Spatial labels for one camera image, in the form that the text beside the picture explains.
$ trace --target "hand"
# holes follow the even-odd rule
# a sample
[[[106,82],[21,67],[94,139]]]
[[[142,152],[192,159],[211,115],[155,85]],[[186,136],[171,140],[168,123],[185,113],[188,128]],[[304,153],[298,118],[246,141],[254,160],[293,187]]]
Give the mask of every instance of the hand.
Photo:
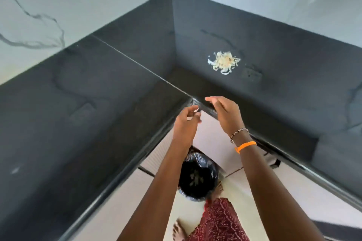
[[[245,128],[239,106],[234,101],[223,96],[209,96],[205,97],[205,100],[214,105],[220,125],[229,137]]]
[[[195,112],[198,108],[199,106],[184,108],[176,117],[175,125],[173,127],[172,142],[187,149],[187,151],[194,140],[197,124],[201,123],[201,113]]]

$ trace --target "red patterned dress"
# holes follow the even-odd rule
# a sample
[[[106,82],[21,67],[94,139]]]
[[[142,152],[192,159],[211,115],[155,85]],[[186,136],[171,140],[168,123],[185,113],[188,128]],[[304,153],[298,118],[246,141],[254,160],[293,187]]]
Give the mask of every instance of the red patterned dress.
[[[186,241],[249,241],[227,198],[206,201],[200,224]]]

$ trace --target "bare foot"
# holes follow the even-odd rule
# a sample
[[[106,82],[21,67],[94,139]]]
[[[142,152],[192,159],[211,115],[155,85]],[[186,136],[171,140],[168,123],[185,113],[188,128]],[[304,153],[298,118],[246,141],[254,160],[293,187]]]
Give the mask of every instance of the bare foot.
[[[173,233],[172,233],[173,241],[182,241],[187,239],[187,235],[183,227],[180,226],[179,220],[176,220],[173,225]]]
[[[221,184],[221,181],[218,182],[218,185],[216,186],[215,190],[211,194],[211,201],[214,202],[224,191],[223,185]]]

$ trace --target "black granite countertop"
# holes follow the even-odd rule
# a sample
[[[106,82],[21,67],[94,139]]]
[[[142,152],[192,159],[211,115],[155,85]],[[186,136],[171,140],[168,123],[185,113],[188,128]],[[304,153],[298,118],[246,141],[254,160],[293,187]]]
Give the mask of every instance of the black granite countertop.
[[[216,51],[242,61],[221,75],[207,64]],[[212,1],[146,2],[0,86],[0,239],[67,239],[209,95],[236,101],[265,148],[362,210],[361,56]]]

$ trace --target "person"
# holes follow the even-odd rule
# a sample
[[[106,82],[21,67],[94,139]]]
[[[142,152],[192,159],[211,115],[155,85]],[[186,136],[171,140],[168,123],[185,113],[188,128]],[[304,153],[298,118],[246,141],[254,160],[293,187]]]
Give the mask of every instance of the person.
[[[206,97],[215,107],[224,132],[231,137],[245,125],[238,105],[225,97]],[[171,208],[179,183],[181,166],[201,123],[198,106],[183,109],[174,124],[173,139],[160,168],[142,201],[133,213],[117,241],[161,241],[164,238]],[[247,130],[232,137],[237,147],[251,142]],[[253,194],[261,221],[270,241],[323,241],[314,223],[280,182],[256,144],[240,151],[240,157]],[[248,241],[232,204],[226,198],[218,198],[222,192],[218,185],[212,194],[200,224],[190,236],[176,221],[174,241]]]

